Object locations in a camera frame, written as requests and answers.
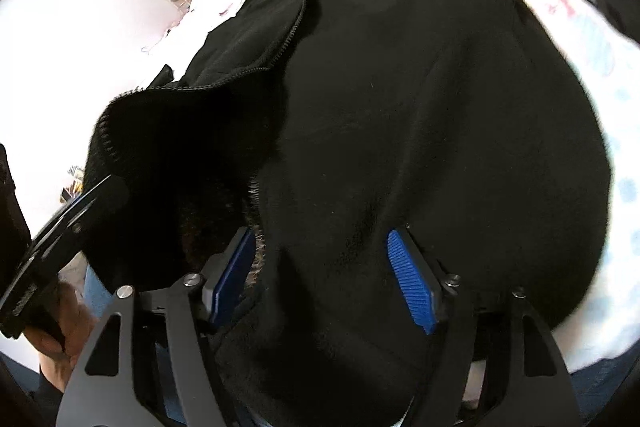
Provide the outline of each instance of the zipper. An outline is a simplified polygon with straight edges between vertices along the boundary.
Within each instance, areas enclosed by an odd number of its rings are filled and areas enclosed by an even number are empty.
[[[238,73],[233,73],[223,77],[222,79],[220,79],[216,83],[211,84],[210,86],[181,86],[181,87],[156,86],[156,87],[148,87],[147,89],[142,89],[138,87],[136,89],[128,90],[118,95],[116,98],[111,100],[107,109],[101,115],[100,119],[98,120],[98,123],[96,124],[96,131],[98,132],[98,135],[100,137],[100,140],[99,140],[100,152],[104,153],[104,155],[107,156],[114,163],[122,162],[121,158],[119,158],[118,153],[116,152],[113,146],[113,141],[111,140],[111,137],[110,137],[109,119],[111,116],[111,107],[113,107],[113,105],[116,102],[120,101],[125,97],[132,96],[140,92],[153,91],[153,90],[199,91],[199,90],[216,89],[218,87],[225,86],[225,84],[228,84],[234,80],[238,80],[239,78],[248,76],[249,74],[266,72],[271,70],[274,67],[274,65],[276,65],[277,61],[280,60],[280,58],[282,58],[282,55],[284,55],[287,49],[290,47],[296,35],[296,32],[298,31],[298,28],[302,23],[302,18],[305,14],[306,6],[307,6],[307,0],[302,0],[302,5],[300,6],[300,10],[298,11],[296,20],[294,21],[289,32],[287,33],[287,36],[282,42],[282,45],[280,46],[276,54],[273,55],[273,57],[271,57],[270,61],[265,66],[258,66],[255,68],[250,68],[248,70],[238,71]]]
[[[276,65],[277,61],[280,60],[282,58],[282,55],[285,54],[285,52],[287,51],[287,49],[290,47],[296,32],[298,31],[298,28],[300,27],[300,24],[302,22],[302,18],[306,12],[306,6],[308,4],[308,0],[302,0],[302,5],[300,6],[300,10],[298,11],[298,15],[296,16],[296,20],[293,23],[293,26],[290,28],[289,33],[287,33],[287,36],[285,37],[284,41],[282,42],[282,44],[280,45],[280,48],[278,49],[278,51],[276,52],[275,55],[273,55],[273,57],[271,57],[271,60],[267,63],[267,65],[265,66],[258,66],[256,68],[250,68],[248,70],[242,70],[242,71],[238,71],[238,73],[233,73],[230,74],[226,77],[221,78],[219,81],[217,81],[216,83],[211,84],[210,86],[180,86],[180,87],[171,87],[171,86],[156,86],[156,87],[148,87],[146,89],[134,89],[128,92],[125,92],[123,94],[121,94],[120,96],[114,98],[111,103],[108,105],[107,109],[105,110],[104,114],[100,117],[100,120],[98,120],[98,123],[96,125],[96,129],[98,131],[98,136],[100,138],[100,144],[98,146],[100,146],[100,148],[104,149],[104,152],[106,152],[107,155],[109,155],[109,158],[113,161],[113,162],[119,162],[120,159],[118,158],[118,154],[115,152],[114,148],[113,148],[113,142],[111,141],[111,138],[109,136],[109,129],[108,129],[108,119],[109,119],[109,115],[110,115],[110,108],[113,105],[113,103],[117,102],[118,100],[124,98],[125,96],[132,96],[134,94],[137,94],[139,92],[142,91],[152,91],[152,90],[159,90],[159,89],[173,89],[173,90],[181,90],[181,91],[198,91],[198,90],[207,90],[207,89],[216,89],[217,87],[221,87],[221,86],[225,86],[225,84],[228,84],[234,80],[238,80],[239,78],[242,78],[244,76],[247,76],[249,74],[253,74],[253,73],[261,73],[261,72],[265,72],[265,71],[269,71],[271,70],[274,65]]]

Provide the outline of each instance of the black metal bracket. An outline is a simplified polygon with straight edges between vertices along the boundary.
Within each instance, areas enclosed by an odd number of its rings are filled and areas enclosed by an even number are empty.
[[[445,275],[436,260],[415,256],[417,247],[406,231],[401,237],[430,288],[452,285],[451,274]],[[438,290],[432,297],[438,322],[430,335],[424,381],[402,427],[580,427],[562,354],[524,290],[478,292],[454,277],[450,291]],[[461,419],[480,315],[490,328],[486,372],[478,409]]]
[[[254,256],[254,234],[242,227],[225,252],[211,256],[202,273],[186,274],[169,288],[140,295],[131,286],[119,288],[82,350],[63,396],[57,425],[174,427],[175,423],[159,405],[161,396],[151,400],[154,408],[140,397],[139,380],[143,377],[136,371],[133,353],[141,352],[136,334],[144,327],[145,316],[164,317],[163,333],[186,424],[238,425],[233,401],[224,390],[214,364],[207,360],[206,332],[212,333],[230,320]],[[110,333],[112,317],[118,317],[120,323],[113,346],[116,357],[104,352],[109,347],[101,341]],[[116,374],[113,376],[113,371],[111,376],[95,374],[91,368],[94,356],[115,358]],[[155,388],[156,395],[161,393],[157,383],[148,385],[146,392],[149,387]]]
[[[108,176],[63,206],[34,238],[17,275],[0,299],[0,331],[17,339],[27,325],[38,327],[64,346],[56,318],[58,272],[82,250],[96,227],[126,204],[124,181]]]

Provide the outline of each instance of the white wall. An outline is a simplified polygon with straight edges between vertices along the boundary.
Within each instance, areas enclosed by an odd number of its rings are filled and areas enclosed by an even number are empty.
[[[60,207],[66,170],[84,165],[102,110],[138,85],[141,48],[177,18],[166,0],[0,0],[0,142],[32,234]],[[37,367],[10,342],[0,335]]]

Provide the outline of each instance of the bolt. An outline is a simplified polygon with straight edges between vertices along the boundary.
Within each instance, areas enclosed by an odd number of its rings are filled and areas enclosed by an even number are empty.
[[[449,288],[457,288],[458,286],[460,286],[460,275],[449,273],[447,274],[447,278],[444,280],[444,283]]]
[[[118,288],[118,291],[116,291],[116,295],[120,298],[120,299],[126,299],[127,297],[130,297],[133,295],[133,286],[129,286],[128,284],[125,286],[120,286],[120,288]]]
[[[197,286],[198,284],[200,284],[201,279],[202,277],[199,273],[188,273],[184,276],[184,279],[182,279],[182,281],[184,282],[185,286]]]

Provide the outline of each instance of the hand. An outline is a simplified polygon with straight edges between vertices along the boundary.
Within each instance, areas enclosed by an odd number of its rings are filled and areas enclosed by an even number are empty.
[[[95,323],[96,319],[89,309],[78,301],[73,286],[61,282],[58,290],[58,324],[65,336],[65,350],[42,330],[33,327],[24,330],[24,336],[40,352],[42,374],[63,393]]]

